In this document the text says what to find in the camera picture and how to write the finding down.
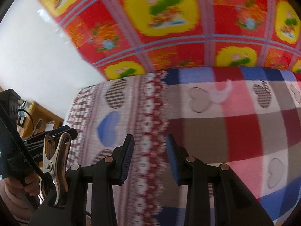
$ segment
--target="plaid bed sheet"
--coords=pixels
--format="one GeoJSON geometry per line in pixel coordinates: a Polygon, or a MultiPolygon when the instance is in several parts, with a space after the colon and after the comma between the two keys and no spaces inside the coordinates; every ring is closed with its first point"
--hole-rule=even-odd
{"type": "Polygon", "coordinates": [[[187,187],[171,176],[172,133],[204,163],[229,164],[281,225],[300,199],[300,89],[301,74],[258,67],[170,69],[85,88],[67,121],[79,131],[68,167],[95,164],[133,134],[128,179],[114,188],[118,225],[181,226],[187,187]]]}

